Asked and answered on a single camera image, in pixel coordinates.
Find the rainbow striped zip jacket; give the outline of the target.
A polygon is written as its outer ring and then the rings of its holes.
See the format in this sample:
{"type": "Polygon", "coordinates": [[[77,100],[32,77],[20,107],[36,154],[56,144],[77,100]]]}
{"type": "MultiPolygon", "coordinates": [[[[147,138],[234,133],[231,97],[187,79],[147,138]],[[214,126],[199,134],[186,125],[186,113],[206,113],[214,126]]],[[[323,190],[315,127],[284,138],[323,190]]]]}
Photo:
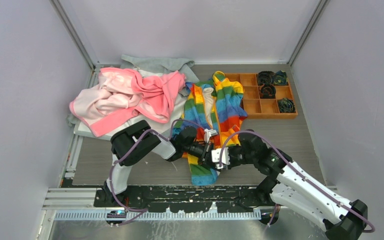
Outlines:
{"type": "Polygon", "coordinates": [[[215,148],[239,145],[237,136],[229,138],[241,129],[247,118],[241,102],[244,87],[239,81],[231,81],[222,71],[216,71],[212,78],[196,83],[188,82],[188,97],[180,120],[174,124],[170,141],[180,147],[180,133],[186,127],[196,129],[195,140],[204,141],[205,130],[215,130],[210,139],[215,148]]]}

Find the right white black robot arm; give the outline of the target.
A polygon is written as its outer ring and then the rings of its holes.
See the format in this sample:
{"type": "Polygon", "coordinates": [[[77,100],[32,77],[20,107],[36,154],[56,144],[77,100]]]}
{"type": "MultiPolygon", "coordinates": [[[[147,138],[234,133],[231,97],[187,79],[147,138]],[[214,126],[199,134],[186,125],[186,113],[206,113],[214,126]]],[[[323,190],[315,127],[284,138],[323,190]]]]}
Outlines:
{"type": "Polygon", "coordinates": [[[278,206],[287,207],[317,225],[330,240],[357,240],[376,230],[363,201],[351,201],[330,190],[262,135],[240,130],[227,139],[235,136],[240,140],[240,160],[266,176],[257,192],[261,204],[274,203],[275,211],[278,206]]]}

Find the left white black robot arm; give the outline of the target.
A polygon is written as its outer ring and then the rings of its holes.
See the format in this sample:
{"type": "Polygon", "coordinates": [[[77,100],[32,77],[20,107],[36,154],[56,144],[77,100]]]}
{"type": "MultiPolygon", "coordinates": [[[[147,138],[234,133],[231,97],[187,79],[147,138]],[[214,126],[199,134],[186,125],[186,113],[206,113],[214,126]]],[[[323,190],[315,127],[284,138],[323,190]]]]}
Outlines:
{"type": "Polygon", "coordinates": [[[196,186],[213,184],[218,172],[213,165],[211,139],[218,135],[214,129],[204,129],[203,139],[198,138],[200,126],[192,123],[167,139],[141,120],[117,133],[111,139],[113,157],[110,175],[103,185],[106,200],[113,206],[121,206],[126,200],[125,190],[133,165],[152,152],[168,162],[174,162],[186,154],[191,182],[196,186]]]}

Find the orange compartment tray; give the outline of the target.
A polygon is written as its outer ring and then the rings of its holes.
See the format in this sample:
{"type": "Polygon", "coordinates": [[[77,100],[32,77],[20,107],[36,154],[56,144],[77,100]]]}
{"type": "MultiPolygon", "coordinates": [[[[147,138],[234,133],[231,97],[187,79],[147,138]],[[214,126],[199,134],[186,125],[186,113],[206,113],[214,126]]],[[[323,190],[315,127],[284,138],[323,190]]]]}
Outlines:
{"type": "Polygon", "coordinates": [[[261,99],[257,84],[258,73],[227,73],[225,76],[243,86],[242,108],[249,118],[253,119],[294,119],[298,116],[298,105],[295,101],[288,74],[288,85],[274,85],[276,89],[275,99],[261,99]],[[295,113],[280,113],[278,100],[288,98],[293,100],[295,113]]]}

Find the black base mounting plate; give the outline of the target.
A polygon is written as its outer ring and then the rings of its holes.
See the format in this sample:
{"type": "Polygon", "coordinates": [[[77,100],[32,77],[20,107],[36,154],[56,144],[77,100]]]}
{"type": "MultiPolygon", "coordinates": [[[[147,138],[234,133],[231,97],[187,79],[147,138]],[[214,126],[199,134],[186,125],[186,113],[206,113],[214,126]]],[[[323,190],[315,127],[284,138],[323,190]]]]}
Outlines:
{"type": "Polygon", "coordinates": [[[93,205],[117,207],[118,202],[150,213],[205,213],[211,206],[218,213],[247,213],[259,207],[272,209],[275,205],[253,185],[129,185],[116,198],[105,187],[96,191],[93,205]]]}

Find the blue green rolled tie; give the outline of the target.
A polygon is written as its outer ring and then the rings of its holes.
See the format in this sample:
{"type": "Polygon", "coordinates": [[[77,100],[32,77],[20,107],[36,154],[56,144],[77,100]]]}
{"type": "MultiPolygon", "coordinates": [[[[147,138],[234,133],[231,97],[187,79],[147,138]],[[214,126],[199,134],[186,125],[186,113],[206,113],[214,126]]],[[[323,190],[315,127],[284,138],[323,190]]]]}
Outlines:
{"type": "Polygon", "coordinates": [[[280,113],[295,113],[296,107],[292,99],[282,98],[277,101],[280,113]]]}

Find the dark rolled tie back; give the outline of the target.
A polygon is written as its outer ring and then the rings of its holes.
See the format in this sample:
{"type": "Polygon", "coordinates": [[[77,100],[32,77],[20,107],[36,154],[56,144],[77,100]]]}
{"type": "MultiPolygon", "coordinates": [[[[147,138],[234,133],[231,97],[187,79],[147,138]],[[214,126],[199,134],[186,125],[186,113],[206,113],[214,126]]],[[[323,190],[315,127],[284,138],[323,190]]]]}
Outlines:
{"type": "Polygon", "coordinates": [[[257,74],[257,85],[273,84],[275,73],[273,71],[261,71],[257,74]]]}

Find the pink fleece garment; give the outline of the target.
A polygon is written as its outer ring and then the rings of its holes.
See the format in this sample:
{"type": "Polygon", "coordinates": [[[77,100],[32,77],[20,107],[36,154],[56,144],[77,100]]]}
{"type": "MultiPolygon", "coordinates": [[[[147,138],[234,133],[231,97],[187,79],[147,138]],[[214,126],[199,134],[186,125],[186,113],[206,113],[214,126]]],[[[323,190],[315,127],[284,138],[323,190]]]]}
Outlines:
{"type": "Polygon", "coordinates": [[[96,137],[140,115],[166,124],[185,79],[178,71],[143,77],[131,68],[104,67],[98,74],[98,84],[83,89],[69,109],[96,137]]]}

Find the grey white garment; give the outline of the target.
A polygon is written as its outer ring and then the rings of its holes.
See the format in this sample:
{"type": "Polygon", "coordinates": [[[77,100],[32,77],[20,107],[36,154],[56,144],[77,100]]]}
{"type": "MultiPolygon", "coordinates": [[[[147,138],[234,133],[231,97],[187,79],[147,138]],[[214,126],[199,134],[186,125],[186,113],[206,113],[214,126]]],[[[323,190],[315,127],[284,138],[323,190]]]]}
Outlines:
{"type": "MultiPolygon", "coordinates": [[[[137,70],[142,77],[162,76],[163,74],[179,71],[185,75],[185,81],[187,83],[197,83],[199,78],[192,70],[194,65],[195,62],[187,58],[133,57],[123,54],[121,56],[120,67],[122,69],[127,68],[137,70]]],[[[137,123],[141,120],[147,121],[152,129],[162,134],[164,137],[168,137],[171,124],[174,120],[180,118],[188,95],[189,94],[186,88],[180,91],[175,100],[174,110],[168,123],[159,123],[141,114],[127,120],[124,124],[119,124],[109,133],[104,134],[103,136],[99,136],[98,139],[109,141],[116,132],[130,127],[134,123],[137,123]]]]}

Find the silver slotted aluminium rail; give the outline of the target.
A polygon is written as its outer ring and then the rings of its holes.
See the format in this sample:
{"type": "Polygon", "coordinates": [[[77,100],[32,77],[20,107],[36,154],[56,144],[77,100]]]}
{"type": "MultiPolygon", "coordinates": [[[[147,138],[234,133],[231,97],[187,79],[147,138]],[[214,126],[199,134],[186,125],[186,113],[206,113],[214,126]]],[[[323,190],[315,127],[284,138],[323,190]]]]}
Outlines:
{"type": "Polygon", "coordinates": [[[210,209],[207,212],[184,211],[171,212],[126,212],[123,209],[95,209],[95,210],[58,210],[55,220],[59,221],[227,221],[227,220],[260,220],[261,211],[254,209],[251,212],[217,212],[210,209]]]}

